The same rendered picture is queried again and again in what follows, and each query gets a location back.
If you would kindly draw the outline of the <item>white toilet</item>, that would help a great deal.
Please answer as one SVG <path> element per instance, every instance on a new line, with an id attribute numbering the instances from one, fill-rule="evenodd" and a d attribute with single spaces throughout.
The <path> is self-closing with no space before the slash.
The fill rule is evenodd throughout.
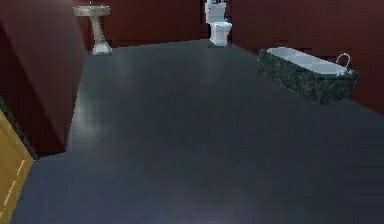
<path id="1" fill-rule="evenodd" d="M 225 47 L 232 24 L 225 18 L 226 3 L 224 0 L 206 0 L 204 5 L 205 21 L 210 26 L 209 40 L 216 46 Z"/>

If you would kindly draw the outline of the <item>green marble bathtub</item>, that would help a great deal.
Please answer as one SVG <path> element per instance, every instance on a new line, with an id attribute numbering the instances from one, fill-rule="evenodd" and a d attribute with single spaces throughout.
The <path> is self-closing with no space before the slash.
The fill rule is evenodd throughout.
<path id="1" fill-rule="evenodd" d="M 360 73 L 300 50 L 284 47 L 261 49 L 256 61 L 256 72 L 272 80 L 304 100 L 328 105 L 351 96 Z"/>

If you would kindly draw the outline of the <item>silver bathtub faucet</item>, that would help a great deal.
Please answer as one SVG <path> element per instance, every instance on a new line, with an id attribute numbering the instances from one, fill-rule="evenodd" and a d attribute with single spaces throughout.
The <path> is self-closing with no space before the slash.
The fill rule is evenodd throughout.
<path id="1" fill-rule="evenodd" d="M 341 53 L 336 59 L 336 64 L 339 66 L 337 75 L 342 76 L 345 74 L 351 74 L 352 70 L 350 69 L 350 63 L 351 56 L 346 52 Z"/>

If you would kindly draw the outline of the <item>yellow wooden door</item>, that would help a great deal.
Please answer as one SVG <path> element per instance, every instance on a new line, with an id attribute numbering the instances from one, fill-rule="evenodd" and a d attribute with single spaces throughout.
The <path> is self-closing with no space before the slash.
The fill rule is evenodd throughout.
<path id="1" fill-rule="evenodd" d="M 0 110 L 0 224 L 10 224 L 33 159 Z"/>

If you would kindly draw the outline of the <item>beige pedestal sink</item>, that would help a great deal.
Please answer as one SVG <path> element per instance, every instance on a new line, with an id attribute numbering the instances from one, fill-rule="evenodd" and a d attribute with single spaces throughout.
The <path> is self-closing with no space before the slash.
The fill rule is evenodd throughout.
<path id="1" fill-rule="evenodd" d="M 74 6 L 73 12 L 77 17 L 88 17 L 91 22 L 94 46 L 92 49 L 93 55 L 107 55 L 113 52 L 112 48 L 105 40 L 99 18 L 107 16 L 111 13 L 109 6 L 104 5 L 82 5 Z"/>

